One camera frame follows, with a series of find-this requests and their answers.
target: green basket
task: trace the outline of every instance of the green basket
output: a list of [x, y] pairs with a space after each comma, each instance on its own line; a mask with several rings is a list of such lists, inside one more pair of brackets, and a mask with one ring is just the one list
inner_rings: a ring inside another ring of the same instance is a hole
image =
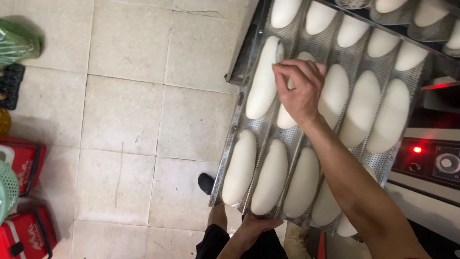
[[0, 160], [0, 224], [12, 212], [19, 197], [19, 182], [10, 164]]

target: knob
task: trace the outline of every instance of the knob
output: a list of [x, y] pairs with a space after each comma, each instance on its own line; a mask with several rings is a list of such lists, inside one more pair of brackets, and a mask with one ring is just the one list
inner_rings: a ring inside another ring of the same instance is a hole
[[420, 171], [421, 169], [422, 169], [422, 167], [421, 167], [420, 164], [410, 163], [409, 170], [411, 170], [412, 172]]
[[436, 157], [435, 165], [443, 173], [455, 174], [460, 171], [460, 158], [450, 153], [440, 154]]

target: tiled floor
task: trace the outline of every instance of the tiled floor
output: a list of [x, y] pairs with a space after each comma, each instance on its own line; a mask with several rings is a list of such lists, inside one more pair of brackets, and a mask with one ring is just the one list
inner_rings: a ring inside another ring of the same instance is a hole
[[[52, 214], [57, 259], [194, 258], [236, 101], [224, 81], [248, 0], [0, 0], [45, 35], [11, 135], [45, 143], [31, 197]], [[240, 213], [226, 208], [229, 233]], [[290, 258], [302, 233], [277, 228]]]

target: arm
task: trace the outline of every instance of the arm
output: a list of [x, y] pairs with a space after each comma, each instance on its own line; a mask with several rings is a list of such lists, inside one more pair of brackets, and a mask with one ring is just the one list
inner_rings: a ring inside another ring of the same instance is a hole
[[251, 212], [244, 216], [243, 223], [220, 251], [217, 259], [239, 259], [250, 249], [260, 234], [283, 224], [282, 219], [257, 219]]
[[[374, 259], [428, 259], [406, 217], [318, 112], [325, 65], [285, 60], [273, 66], [280, 101], [310, 138], [334, 198]], [[296, 88], [289, 90], [285, 76]]]

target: hand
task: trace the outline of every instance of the hand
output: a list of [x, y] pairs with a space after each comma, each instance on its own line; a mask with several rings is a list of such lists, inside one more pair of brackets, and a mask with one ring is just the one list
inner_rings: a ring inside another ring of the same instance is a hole
[[254, 214], [248, 212], [232, 238], [239, 240], [242, 252], [245, 252], [255, 244], [260, 234], [281, 224], [283, 224], [282, 219], [258, 219]]
[[[287, 59], [273, 64], [278, 95], [286, 111], [299, 126], [309, 126], [321, 118], [318, 101], [324, 86], [326, 65], [299, 59]], [[289, 77], [295, 88], [286, 84]]]

